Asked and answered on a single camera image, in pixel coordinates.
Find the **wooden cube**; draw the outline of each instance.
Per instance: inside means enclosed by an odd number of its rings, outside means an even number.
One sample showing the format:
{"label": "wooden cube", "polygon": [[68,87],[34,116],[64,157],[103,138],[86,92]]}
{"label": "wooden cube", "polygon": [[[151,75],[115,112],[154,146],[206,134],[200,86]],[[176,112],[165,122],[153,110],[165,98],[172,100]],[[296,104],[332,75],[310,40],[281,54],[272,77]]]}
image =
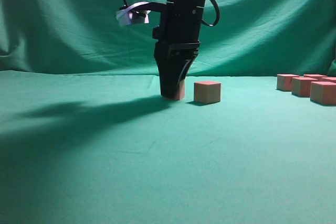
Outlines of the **wooden cube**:
{"label": "wooden cube", "polygon": [[182,80],[179,82],[178,90],[177,90],[175,97],[172,98],[171,100],[179,101],[179,100],[182,100],[184,97],[185,97],[185,84],[184,84],[184,80]]}
{"label": "wooden cube", "polygon": [[309,77],[294,77],[292,79],[292,94],[299,97],[310,97],[310,86],[313,81],[318,81]]}
{"label": "wooden cube", "polygon": [[336,77],[323,77],[321,81],[330,81],[336,83]]}
{"label": "wooden cube", "polygon": [[330,81],[313,81],[310,100],[323,105],[336,105],[336,83]]}
{"label": "wooden cube", "polygon": [[198,81],[194,83],[194,102],[215,103],[221,101],[222,84],[216,81]]}
{"label": "wooden cube", "polygon": [[277,89],[282,91],[292,90],[292,78],[300,77],[296,74],[278,74]]}
{"label": "wooden cube", "polygon": [[304,74],[303,77],[314,78],[314,79],[318,79],[319,81],[321,81],[322,78],[327,77],[327,76],[324,76],[322,74]]}

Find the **green tablecloth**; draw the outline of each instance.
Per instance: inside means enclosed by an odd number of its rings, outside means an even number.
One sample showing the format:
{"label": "green tablecloth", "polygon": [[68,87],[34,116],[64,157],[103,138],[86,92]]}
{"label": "green tablecloth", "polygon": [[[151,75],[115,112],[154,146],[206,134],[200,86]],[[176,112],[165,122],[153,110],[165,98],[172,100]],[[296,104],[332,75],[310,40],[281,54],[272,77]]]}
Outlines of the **green tablecloth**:
{"label": "green tablecloth", "polygon": [[[200,80],[221,103],[192,103]],[[275,87],[2,71],[0,222],[335,223],[336,107]]]}

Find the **wooden block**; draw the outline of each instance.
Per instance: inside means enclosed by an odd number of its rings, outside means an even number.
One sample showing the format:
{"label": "wooden block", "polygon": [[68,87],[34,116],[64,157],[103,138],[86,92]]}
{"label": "wooden block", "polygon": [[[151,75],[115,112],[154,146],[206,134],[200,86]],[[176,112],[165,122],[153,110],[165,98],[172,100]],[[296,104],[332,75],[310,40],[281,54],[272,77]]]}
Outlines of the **wooden block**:
{"label": "wooden block", "polygon": [[314,79],[318,79],[319,81],[321,81],[322,78],[327,77],[327,76],[324,76],[322,74],[304,74],[303,77],[314,78]]}
{"label": "wooden block", "polygon": [[310,77],[293,77],[292,79],[292,94],[299,97],[310,97],[310,86],[317,79]]}
{"label": "wooden block", "polygon": [[313,81],[310,100],[323,105],[336,105],[336,83],[330,81]]}
{"label": "wooden block", "polygon": [[178,89],[178,91],[177,91],[177,93],[176,93],[176,95],[175,95],[175,97],[173,99],[173,100],[176,100],[176,101],[182,100],[184,98],[184,96],[185,96],[185,84],[184,84],[184,80],[182,80],[182,81],[179,82],[178,88],[179,89]]}
{"label": "wooden block", "polygon": [[292,90],[292,78],[300,77],[296,74],[278,74],[277,89],[282,91]]}
{"label": "wooden block", "polygon": [[194,83],[194,102],[215,103],[221,101],[222,84],[216,81],[198,81]]}
{"label": "wooden block", "polygon": [[321,81],[330,81],[336,83],[336,77],[323,77]]}

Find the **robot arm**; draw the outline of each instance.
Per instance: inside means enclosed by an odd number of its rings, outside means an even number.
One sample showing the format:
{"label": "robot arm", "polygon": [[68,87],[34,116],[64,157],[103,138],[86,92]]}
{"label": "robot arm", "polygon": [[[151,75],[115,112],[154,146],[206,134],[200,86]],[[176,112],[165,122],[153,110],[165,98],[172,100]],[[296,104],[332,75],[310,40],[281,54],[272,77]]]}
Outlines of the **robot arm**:
{"label": "robot arm", "polygon": [[210,0],[216,9],[217,18],[209,25],[202,20],[205,0],[167,0],[166,4],[140,2],[125,6],[117,12],[120,25],[148,23],[149,11],[160,12],[160,24],[153,29],[153,39],[157,39],[154,58],[159,70],[161,95],[174,99],[180,91],[181,83],[198,55],[201,24],[215,26],[219,21],[219,8],[215,0]]}

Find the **green backdrop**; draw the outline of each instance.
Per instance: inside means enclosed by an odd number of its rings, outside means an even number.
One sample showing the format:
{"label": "green backdrop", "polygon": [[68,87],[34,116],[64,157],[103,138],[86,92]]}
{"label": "green backdrop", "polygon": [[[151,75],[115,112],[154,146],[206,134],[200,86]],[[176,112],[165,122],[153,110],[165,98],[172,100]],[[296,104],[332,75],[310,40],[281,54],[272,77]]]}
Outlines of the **green backdrop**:
{"label": "green backdrop", "polygon": [[[157,1],[165,0],[128,0]],[[335,0],[217,0],[202,27],[195,76],[336,74]],[[1,0],[0,70],[157,74],[151,23],[121,28],[122,0]],[[215,12],[207,1],[205,19]]]}

